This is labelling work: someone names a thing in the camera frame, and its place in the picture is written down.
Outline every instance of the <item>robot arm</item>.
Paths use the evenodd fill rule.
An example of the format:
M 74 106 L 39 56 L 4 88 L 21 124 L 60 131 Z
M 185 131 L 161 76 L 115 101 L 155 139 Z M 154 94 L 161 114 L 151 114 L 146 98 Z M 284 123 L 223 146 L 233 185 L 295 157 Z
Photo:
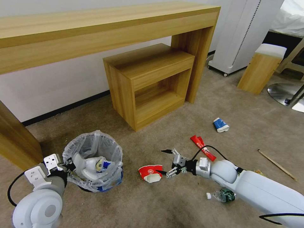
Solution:
M 34 189 L 17 204 L 13 213 L 14 227 L 58 227 L 62 217 L 62 196 L 67 174 L 74 169 L 72 160 L 62 164 L 59 156 L 52 154 L 44 158 L 44 164 L 40 163 L 25 171 L 24 174 Z
M 294 228 L 304 226 L 304 196 L 299 192 L 255 172 L 243 170 L 228 160 L 217 161 L 211 165 L 207 158 L 187 160 L 175 149 L 163 152 L 174 154 L 172 169 L 169 172 L 159 171 L 167 178 L 180 172 L 191 172 L 193 175 L 212 179 L 232 190 L 238 198 L 251 206 L 265 214 L 272 214 L 272 220 L 276 221 L 276 224 Z M 301 215 L 284 216 L 283 213 Z

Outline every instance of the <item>wooden nightstand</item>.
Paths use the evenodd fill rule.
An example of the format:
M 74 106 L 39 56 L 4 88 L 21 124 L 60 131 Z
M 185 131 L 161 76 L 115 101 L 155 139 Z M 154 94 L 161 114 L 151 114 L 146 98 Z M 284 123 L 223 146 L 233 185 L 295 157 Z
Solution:
M 165 44 L 104 58 L 114 109 L 137 131 L 182 106 L 193 62 Z

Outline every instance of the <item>wooden console table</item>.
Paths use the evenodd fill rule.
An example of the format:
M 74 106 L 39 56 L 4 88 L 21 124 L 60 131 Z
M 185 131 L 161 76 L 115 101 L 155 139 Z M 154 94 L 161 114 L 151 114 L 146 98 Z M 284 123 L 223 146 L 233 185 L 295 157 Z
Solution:
M 193 103 L 219 10 L 164 2 L 0 18 L 0 74 L 172 36 L 172 47 L 195 56 L 186 96 Z M 42 161 L 37 140 L 1 102 L 0 154 L 22 169 Z

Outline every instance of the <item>trash bag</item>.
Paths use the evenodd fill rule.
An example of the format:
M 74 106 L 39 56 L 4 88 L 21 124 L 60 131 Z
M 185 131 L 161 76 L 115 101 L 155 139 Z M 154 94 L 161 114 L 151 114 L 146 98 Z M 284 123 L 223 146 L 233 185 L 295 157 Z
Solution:
M 104 192 L 122 182 L 122 148 L 110 135 L 99 130 L 81 134 L 64 148 L 63 161 L 65 162 L 69 158 L 73 160 L 77 153 L 82 159 L 103 156 L 109 161 L 107 164 L 110 163 L 110 165 L 103 169 L 101 177 L 97 180 L 88 180 L 80 175 L 79 172 L 77 174 L 73 171 L 67 178 L 69 182 L 91 192 Z

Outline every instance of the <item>white appliance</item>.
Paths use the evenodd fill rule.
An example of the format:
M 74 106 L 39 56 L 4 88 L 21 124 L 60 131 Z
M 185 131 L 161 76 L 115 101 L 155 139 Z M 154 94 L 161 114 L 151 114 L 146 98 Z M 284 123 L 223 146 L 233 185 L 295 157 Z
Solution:
M 284 0 L 233 0 L 208 68 L 228 76 L 246 67 Z

